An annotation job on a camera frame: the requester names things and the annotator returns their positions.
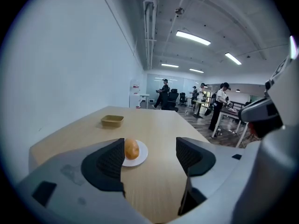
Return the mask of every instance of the black pants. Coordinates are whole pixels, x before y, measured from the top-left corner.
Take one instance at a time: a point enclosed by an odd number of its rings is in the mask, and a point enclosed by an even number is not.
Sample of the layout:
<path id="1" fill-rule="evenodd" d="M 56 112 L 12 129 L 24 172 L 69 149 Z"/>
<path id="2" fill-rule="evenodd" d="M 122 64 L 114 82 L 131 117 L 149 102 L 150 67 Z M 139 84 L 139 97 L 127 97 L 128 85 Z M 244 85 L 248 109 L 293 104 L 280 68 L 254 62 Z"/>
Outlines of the black pants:
<path id="1" fill-rule="evenodd" d="M 218 120 L 218 117 L 219 117 L 219 114 L 220 114 L 220 110 L 223 106 L 223 103 L 218 102 L 218 101 L 216 101 L 216 104 L 217 104 L 217 106 L 214 106 L 214 113 L 213 113 L 213 117 L 212 117 L 210 127 L 209 127 L 209 129 L 211 129 L 211 130 L 215 129 L 215 126 L 217 124 L 217 120 Z"/>
<path id="2" fill-rule="evenodd" d="M 158 105 L 162 102 L 162 109 L 165 108 L 167 105 L 167 93 L 161 93 L 157 99 L 156 104 L 154 105 L 155 108 L 158 107 Z"/>

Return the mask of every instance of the small tray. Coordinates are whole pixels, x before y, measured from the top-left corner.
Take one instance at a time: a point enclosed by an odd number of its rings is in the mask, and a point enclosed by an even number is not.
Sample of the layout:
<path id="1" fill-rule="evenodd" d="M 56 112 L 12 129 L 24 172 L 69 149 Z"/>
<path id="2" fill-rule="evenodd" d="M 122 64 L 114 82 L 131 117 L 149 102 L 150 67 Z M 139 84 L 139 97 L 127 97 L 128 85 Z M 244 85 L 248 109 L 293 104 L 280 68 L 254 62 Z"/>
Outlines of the small tray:
<path id="1" fill-rule="evenodd" d="M 103 127 L 120 127 L 123 123 L 123 116 L 106 115 L 101 119 Z"/>

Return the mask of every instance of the white plate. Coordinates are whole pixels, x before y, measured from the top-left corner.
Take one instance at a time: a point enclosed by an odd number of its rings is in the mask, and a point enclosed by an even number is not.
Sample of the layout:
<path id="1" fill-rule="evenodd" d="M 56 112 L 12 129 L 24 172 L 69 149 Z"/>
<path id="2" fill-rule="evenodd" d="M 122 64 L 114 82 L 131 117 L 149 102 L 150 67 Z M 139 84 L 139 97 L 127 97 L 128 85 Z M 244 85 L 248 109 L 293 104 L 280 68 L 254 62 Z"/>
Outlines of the white plate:
<path id="1" fill-rule="evenodd" d="M 136 142 L 139 146 L 139 156 L 134 160 L 130 160 L 125 157 L 125 161 L 122 164 L 125 167 L 134 167 L 139 164 L 142 164 L 148 157 L 149 151 L 146 145 L 139 140 L 136 140 Z"/>

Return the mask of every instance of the wooden table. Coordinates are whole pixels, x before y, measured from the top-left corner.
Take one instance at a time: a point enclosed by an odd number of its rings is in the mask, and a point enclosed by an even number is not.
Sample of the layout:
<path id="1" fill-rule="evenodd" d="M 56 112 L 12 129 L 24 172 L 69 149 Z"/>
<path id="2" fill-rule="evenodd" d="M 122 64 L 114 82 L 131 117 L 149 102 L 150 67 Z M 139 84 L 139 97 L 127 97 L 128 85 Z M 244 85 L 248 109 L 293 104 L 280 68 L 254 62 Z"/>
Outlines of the wooden table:
<path id="1" fill-rule="evenodd" d="M 122 115 L 120 128 L 103 128 L 105 115 Z M 30 148 L 31 163 L 41 165 L 52 156 L 88 145 L 131 137 L 146 144 L 149 155 L 137 167 L 123 167 L 126 199 L 153 223 L 177 218 L 186 175 L 176 157 L 176 137 L 208 142 L 174 111 L 106 107 L 51 134 Z"/>
<path id="2" fill-rule="evenodd" d="M 222 118 L 223 115 L 230 116 L 230 117 L 232 117 L 232 118 L 234 118 L 234 119 L 239 119 L 238 113 L 231 112 L 231 111 L 229 111 L 228 108 L 226 108 L 226 107 L 222 108 L 222 109 L 220 110 L 220 114 L 219 114 L 219 117 L 218 117 L 218 120 L 217 120 L 215 129 L 214 129 L 214 132 L 213 132 L 213 134 L 212 134 L 212 138 L 215 136 L 215 133 L 216 133 L 217 128 L 218 128 L 218 125 L 219 125 L 220 120 L 221 120 L 221 118 Z M 240 124 L 241 124 L 241 120 L 239 120 L 239 123 L 238 123 L 238 126 L 237 126 L 237 129 L 236 129 L 235 133 L 237 133 L 237 132 L 239 131 Z M 246 122 L 246 126 L 245 126 L 245 128 L 244 128 L 244 130 L 243 130 L 243 132 L 242 132 L 241 137 L 239 138 L 239 141 L 238 141 L 236 147 L 239 147 L 239 145 L 240 145 L 242 139 L 244 138 L 244 135 L 245 135 L 245 133 L 246 133 L 246 131 L 247 131 L 247 126 L 248 126 L 248 122 Z"/>
<path id="3" fill-rule="evenodd" d="M 193 116 L 196 117 L 196 118 L 201 118 L 201 119 L 202 119 L 202 117 L 199 115 L 201 105 L 202 105 L 202 104 L 209 104 L 209 103 L 207 103 L 207 102 L 202 102 L 202 101 L 198 101 L 198 100 L 194 100 L 194 102 L 198 103 L 198 104 L 199 104 L 199 107 L 198 107 L 197 114 L 194 114 Z"/>

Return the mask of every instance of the bread roll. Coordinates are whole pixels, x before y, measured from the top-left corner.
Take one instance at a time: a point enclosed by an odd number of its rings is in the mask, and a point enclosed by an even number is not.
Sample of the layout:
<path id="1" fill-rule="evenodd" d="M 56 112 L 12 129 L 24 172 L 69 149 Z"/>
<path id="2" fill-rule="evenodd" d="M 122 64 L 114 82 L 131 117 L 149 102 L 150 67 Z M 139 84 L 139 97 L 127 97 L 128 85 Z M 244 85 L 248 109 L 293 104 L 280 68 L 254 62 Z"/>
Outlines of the bread roll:
<path id="1" fill-rule="evenodd" d="M 125 140 L 125 156 L 127 159 L 133 160 L 139 156 L 139 146 L 136 140 Z"/>

